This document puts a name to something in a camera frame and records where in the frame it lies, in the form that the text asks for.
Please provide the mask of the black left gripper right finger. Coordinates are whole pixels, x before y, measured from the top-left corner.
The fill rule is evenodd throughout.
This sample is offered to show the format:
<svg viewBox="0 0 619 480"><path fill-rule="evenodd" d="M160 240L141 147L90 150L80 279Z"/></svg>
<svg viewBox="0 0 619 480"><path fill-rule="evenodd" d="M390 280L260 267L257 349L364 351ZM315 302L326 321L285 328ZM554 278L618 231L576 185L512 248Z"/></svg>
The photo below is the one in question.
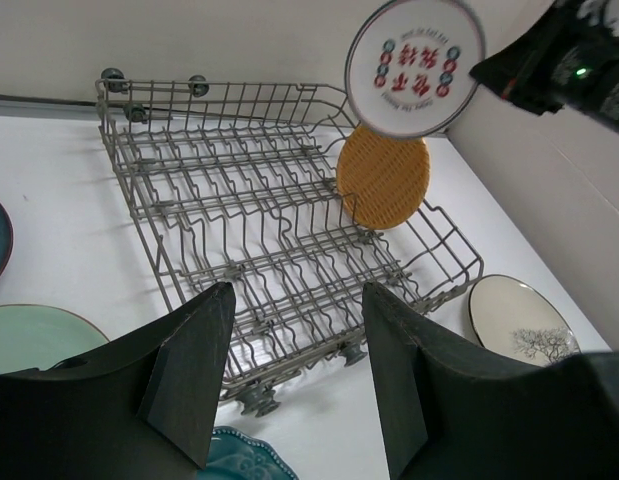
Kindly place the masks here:
<svg viewBox="0 0 619 480"><path fill-rule="evenodd" d="M619 353L529 365L378 283L362 314L392 478L619 479Z"/></svg>

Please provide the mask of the white plate red characters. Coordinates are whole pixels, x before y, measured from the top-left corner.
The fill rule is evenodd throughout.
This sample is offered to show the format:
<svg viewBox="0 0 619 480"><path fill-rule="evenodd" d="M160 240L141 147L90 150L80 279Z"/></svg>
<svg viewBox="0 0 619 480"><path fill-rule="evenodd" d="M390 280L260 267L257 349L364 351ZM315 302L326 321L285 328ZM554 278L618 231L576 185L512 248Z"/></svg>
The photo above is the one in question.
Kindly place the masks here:
<svg viewBox="0 0 619 480"><path fill-rule="evenodd" d="M349 104L370 130L392 138L448 127L477 89L472 67L486 38L465 1L388 1L360 27L347 53Z"/></svg>

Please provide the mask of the woven-pattern orange plate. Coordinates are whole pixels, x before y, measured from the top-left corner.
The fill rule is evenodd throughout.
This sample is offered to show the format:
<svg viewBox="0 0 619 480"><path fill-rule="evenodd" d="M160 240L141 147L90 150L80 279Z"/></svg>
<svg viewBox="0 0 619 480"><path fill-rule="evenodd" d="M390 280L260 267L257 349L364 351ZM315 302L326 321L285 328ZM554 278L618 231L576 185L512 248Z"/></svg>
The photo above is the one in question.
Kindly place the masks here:
<svg viewBox="0 0 619 480"><path fill-rule="evenodd" d="M336 187L356 223L386 230L418 210L430 173L430 154L423 139L384 137L360 125L340 152Z"/></svg>

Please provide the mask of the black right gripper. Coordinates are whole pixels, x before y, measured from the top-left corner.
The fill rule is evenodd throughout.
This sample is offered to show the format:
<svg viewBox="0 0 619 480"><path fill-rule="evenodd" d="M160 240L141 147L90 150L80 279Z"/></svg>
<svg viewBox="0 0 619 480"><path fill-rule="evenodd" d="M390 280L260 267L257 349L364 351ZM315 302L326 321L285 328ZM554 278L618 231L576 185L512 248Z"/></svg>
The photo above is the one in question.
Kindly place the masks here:
<svg viewBox="0 0 619 480"><path fill-rule="evenodd" d="M569 107L619 134L619 1L554 1L470 76L535 115Z"/></svg>

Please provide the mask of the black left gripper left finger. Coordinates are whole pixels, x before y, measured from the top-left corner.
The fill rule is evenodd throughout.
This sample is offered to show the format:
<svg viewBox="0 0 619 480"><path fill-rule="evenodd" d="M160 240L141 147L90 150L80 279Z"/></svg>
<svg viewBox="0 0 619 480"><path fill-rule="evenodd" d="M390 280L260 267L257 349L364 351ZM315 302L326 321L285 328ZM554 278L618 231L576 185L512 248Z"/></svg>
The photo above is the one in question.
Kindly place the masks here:
<svg viewBox="0 0 619 480"><path fill-rule="evenodd" d="M0 374L0 479L192 479L206 464L236 296L219 282L46 370Z"/></svg>

